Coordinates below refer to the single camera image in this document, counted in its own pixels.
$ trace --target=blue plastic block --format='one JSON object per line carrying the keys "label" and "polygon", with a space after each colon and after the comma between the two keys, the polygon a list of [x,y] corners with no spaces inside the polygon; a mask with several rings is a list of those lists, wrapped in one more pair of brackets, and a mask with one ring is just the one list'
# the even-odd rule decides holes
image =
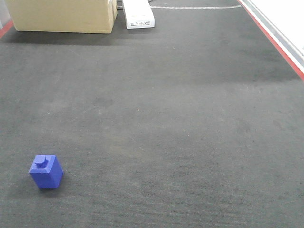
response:
{"label": "blue plastic block", "polygon": [[55,155],[36,155],[29,173],[41,189],[59,187],[63,170]]}

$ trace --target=white box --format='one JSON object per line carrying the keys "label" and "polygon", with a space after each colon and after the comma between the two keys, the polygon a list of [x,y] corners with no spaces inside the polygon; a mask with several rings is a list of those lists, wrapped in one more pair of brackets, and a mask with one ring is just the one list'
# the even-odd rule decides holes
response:
{"label": "white box", "polygon": [[127,29],[154,28],[155,18],[148,0],[123,0]]}

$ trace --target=red stripe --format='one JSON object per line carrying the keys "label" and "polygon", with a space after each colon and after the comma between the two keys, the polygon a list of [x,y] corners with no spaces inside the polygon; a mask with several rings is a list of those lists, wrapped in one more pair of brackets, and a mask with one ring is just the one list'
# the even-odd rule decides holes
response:
{"label": "red stripe", "polygon": [[270,42],[275,46],[278,52],[283,56],[283,58],[289,63],[292,69],[299,75],[299,77],[304,81],[304,72],[300,70],[300,68],[291,60],[291,58],[283,51],[283,49],[278,45],[278,43],[271,37],[271,35],[263,28],[263,26],[256,20],[256,18],[249,12],[249,10],[242,4],[240,1],[239,3],[243,5],[244,9],[247,13],[251,16],[253,21],[257,24],[257,26],[262,30],[265,36],[270,40]]}
{"label": "red stripe", "polygon": [[6,23],[6,25],[2,29],[0,29],[0,38],[2,38],[5,35],[5,33],[7,33],[10,30],[10,28],[13,27],[13,25],[14,24],[12,20]]}

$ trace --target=white cable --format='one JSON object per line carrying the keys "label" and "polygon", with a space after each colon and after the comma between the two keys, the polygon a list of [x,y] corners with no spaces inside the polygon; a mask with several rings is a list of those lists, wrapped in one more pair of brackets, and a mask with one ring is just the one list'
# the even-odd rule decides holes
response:
{"label": "white cable", "polygon": [[241,5],[237,6],[214,6],[214,7],[183,7],[183,6],[151,6],[152,9],[163,9],[163,10],[228,10],[228,9],[235,9],[240,8]]}

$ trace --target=cardboard box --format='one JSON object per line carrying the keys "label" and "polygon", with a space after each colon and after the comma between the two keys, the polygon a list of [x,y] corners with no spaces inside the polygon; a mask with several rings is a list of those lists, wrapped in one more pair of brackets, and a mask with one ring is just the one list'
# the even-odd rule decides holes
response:
{"label": "cardboard box", "polygon": [[5,0],[18,31],[111,33],[117,0]]}

